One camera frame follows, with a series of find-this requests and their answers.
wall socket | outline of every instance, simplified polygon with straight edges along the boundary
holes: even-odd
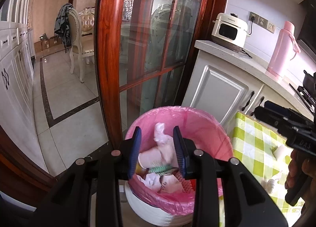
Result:
[[[271,23],[269,20],[259,16],[256,13],[250,12],[249,14],[249,20],[251,21],[251,18],[255,17],[254,23],[258,24],[259,26],[263,27],[264,29],[269,30],[271,33],[275,32],[276,26],[275,24]]]

checkered tablecloth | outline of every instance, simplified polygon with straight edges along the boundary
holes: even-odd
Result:
[[[285,144],[285,140],[240,112],[235,115],[235,120],[233,132],[230,135],[234,156],[247,167],[258,182],[269,180],[282,170],[282,177],[270,196],[290,224],[293,219],[295,221],[299,217],[304,201],[300,199],[295,206],[290,206],[284,199],[287,192],[284,184],[291,158],[286,156],[282,161],[276,161],[272,153],[278,146]],[[222,200],[220,200],[220,210],[221,226],[224,226]]]

white tile wall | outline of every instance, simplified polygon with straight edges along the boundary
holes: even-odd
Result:
[[[227,0],[225,13],[235,13],[239,18],[246,21],[249,32],[251,21],[248,21],[248,19],[251,11],[276,25],[276,31],[273,34],[257,24],[253,24],[252,34],[246,38],[245,49],[267,62],[270,61],[273,54],[284,22],[287,20],[295,25],[294,36],[297,37],[306,15],[304,8],[293,0]],[[304,79],[303,70],[313,74],[316,71],[316,64],[304,52],[301,52],[291,61],[287,76],[296,78],[296,82],[301,83]]]

chair backrest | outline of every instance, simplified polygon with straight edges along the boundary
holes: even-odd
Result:
[[[85,8],[79,12],[82,34],[93,34],[94,32],[94,8]]]
[[[78,47],[79,53],[82,52],[81,45],[81,22],[79,20],[79,14],[76,9],[72,8],[68,11],[68,20],[70,28],[70,38],[73,47]]]

countertop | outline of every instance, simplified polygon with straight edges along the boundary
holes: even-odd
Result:
[[[296,92],[290,87],[289,80],[287,78],[278,80],[271,73],[267,72],[266,67],[261,65],[262,60],[260,60],[258,56],[251,54],[253,57],[251,59],[243,53],[236,53],[211,41],[197,40],[195,47],[223,59],[256,77],[292,104],[302,115],[313,120],[313,115],[303,104]]]

